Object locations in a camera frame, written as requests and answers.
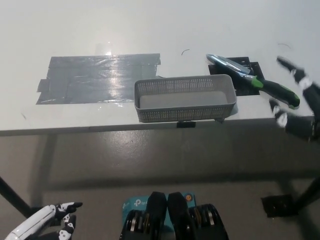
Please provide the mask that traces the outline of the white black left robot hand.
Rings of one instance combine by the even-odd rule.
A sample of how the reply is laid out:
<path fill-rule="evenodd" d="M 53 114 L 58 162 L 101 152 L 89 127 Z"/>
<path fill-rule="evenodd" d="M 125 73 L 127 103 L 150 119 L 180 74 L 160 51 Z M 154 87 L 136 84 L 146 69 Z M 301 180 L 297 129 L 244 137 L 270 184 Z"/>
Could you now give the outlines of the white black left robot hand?
<path fill-rule="evenodd" d="M 7 236 L 7 240 L 70 240 L 76 228 L 77 216 L 74 213 L 82 202 L 66 202 L 46 205 L 31 215 Z M 63 222 L 58 230 L 40 235 L 54 221 Z"/>

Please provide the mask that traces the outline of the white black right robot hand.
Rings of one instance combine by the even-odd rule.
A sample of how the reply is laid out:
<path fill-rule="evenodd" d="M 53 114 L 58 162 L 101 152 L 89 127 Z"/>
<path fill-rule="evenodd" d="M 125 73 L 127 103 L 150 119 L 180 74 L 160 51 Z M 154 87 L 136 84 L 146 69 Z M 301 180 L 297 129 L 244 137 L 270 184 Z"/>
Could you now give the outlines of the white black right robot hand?
<path fill-rule="evenodd" d="M 288 59 L 278 56 L 277 62 L 293 76 L 302 90 L 302 95 L 313 111 L 313 119 L 306 119 L 283 110 L 274 99 L 269 100 L 270 109 L 276 124 L 288 134 L 310 141 L 320 140 L 320 86 L 306 74 L 305 70 Z"/>

